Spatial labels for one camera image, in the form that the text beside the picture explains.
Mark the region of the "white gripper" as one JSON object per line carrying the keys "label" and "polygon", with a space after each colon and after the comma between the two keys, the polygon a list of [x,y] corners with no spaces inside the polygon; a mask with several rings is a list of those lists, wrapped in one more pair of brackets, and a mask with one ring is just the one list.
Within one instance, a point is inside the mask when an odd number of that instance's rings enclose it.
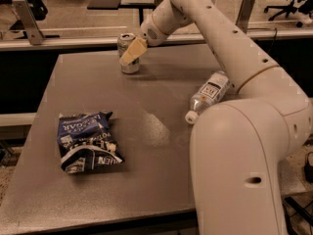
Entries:
{"label": "white gripper", "polygon": [[136,37],[119,59],[119,63],[128,66],[141,57],[149,46],[158,46],[173,32],[172,18],[167,14],[151,13],[140,27],[141,36]]}

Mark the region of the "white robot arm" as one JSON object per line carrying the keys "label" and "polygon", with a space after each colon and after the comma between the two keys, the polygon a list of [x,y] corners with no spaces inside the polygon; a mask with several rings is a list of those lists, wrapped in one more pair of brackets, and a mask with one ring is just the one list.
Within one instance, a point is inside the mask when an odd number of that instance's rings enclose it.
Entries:
{"label": "white robot arm", "polygon": [[214,0],[163,0],[141,25],[157,46],[195,24],[231,82],[232,100],[197,118],[190,163],[201,235],[289,235],[278,164],[312,132],[312,103]]}

